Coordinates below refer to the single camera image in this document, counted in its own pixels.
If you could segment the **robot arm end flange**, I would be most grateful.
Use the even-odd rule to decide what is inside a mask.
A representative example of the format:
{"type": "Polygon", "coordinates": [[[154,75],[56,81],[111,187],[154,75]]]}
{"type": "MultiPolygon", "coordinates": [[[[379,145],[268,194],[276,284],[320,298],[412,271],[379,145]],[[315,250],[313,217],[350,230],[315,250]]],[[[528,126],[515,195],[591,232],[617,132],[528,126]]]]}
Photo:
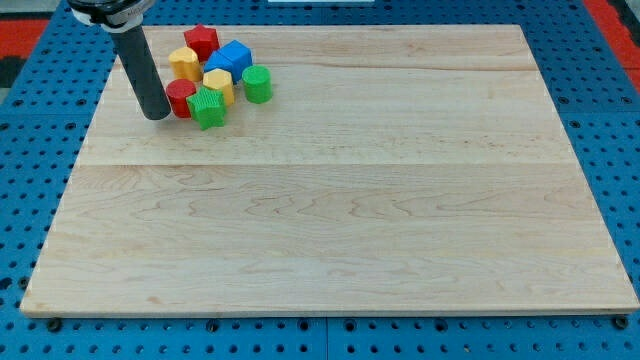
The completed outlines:
{"type": "Polygon", "coordinates": [[[67,0],[74,17],[87,26],[110,33],[124,33],[142,24],[155,0],[67,0]]]}

